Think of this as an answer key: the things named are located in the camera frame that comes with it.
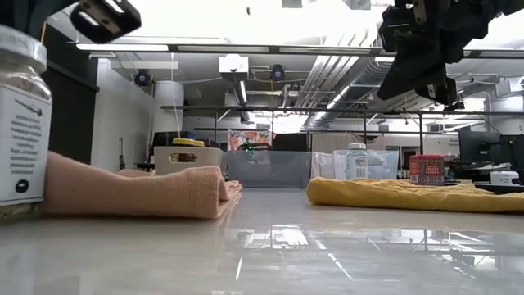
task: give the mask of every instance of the yellow towel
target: yellow towel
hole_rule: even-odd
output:
[[[460,212],[524,212],[524,193],[494,195],[474,184],[422,186],[402,180],[317,177],[306,190],[313,204]]]

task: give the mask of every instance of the metal shelf frame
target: metal shelf frame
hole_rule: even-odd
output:
[[[161,106],[162,110],[174,110],[174,106]],[[177,110],[193,110],[193,111],[215,111],[215,142],[216,134],[218,129],[218,118],[219,111],[271,111],[272,112],[272,123],[274,122],[274,112],[300,112],[300,113],[316,113],[316,112],[340,112],[340,113],[351,113],[362,115],[362,121],[364,124],[364,130],[316,130],[307,129],[303,132],[307,134],[314,132],[325,132],[325,133],[341,133],[341,132],[360,132],[364,133],[364,142],[368,134],[419,134],[420,135],[420,153],[424,153],[424,134],[438,134],[437,132],[425,132],[422,127],[422,118],[424,115],[466,115],[466,116],[524,116],[524,111],[410,111],[410,110],[376,110],[376,109],[338,109],[338,108],[307,108],[307,107],[241,107],[241,106],[176,106]],[[368,131],[366,122],[368,120],[368,113],[383,114],[383,115],[417,115],[418,116],[418,132],[413,131]]]

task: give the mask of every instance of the glossy table surface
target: glossy table surface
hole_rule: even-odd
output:
[[[0,294],[523,294],[524,216],[311,206],[247,189],[210,222],[0,225]]]

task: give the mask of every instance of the glass jar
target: glass jar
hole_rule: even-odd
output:
[[[37,39],[0,25],[0,220],[33,210],[16,204],[43,200],[52,111],[39,76],[46,69]]]

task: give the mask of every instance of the poster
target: poster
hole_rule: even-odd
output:
[[[237,151],[244,143],[271,144],[271,131],[228,131],[228,151]]]

